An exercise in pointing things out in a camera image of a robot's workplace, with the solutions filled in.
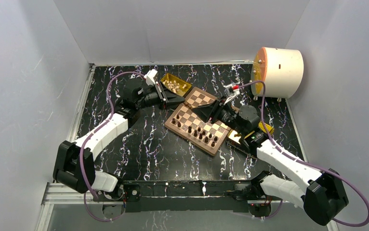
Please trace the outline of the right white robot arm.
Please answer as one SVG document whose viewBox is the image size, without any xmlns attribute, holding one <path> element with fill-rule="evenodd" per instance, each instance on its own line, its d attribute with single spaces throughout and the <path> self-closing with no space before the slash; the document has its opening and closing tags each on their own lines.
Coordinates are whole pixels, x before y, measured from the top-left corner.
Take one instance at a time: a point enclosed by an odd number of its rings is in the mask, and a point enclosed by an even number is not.
<svg viewBox="0 0 369 231">
<path fill-rule="evenodd" d="M 262 171 L 251 180 L 250 186 L 235 190 L 232 197 L 252 195 L 257 199 L 275 196 L 302 208 L 308 217 L 319 225 L 327 225 L 348 204 L 342 180 L 332 169 L 316 170 L 302 164 L 300 158 L 292 159 L 292 154 L 282 154 L 269 135 L 261 134 L 260 117 L 256 108 L 244 105 L 238 110 L 222 100 L 191 109 L 202 121 L 220 121 L 235 130 L 241 138 L 239 142 L 252 156 L 266 161 L 287 176 L 282 179 Z"/>
</svg>

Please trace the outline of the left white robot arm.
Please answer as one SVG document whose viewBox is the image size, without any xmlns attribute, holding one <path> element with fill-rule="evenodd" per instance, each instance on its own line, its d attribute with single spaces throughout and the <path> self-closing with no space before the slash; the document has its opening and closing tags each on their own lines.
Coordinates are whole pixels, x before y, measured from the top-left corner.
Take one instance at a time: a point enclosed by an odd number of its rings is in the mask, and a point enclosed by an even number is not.
<svg viewBox="0 0 369 231">
<path fill-rule="evenodd" d="M 149 86 L 140 82 L 127 83 L 103 122 L 83 137 L 59 145 L 53 179 L 79 193 L 90 192 L 97 197 L 96 193 L 103 191 L 110 199 L 119 200 L 124 195 L 121 178 L 95 170 L 96 158 L 134 125 L 141 109 L 152 106 L 170 109 L 184 101 L 183 96 L 169 91 L 160 82 Z"/>
</svg>

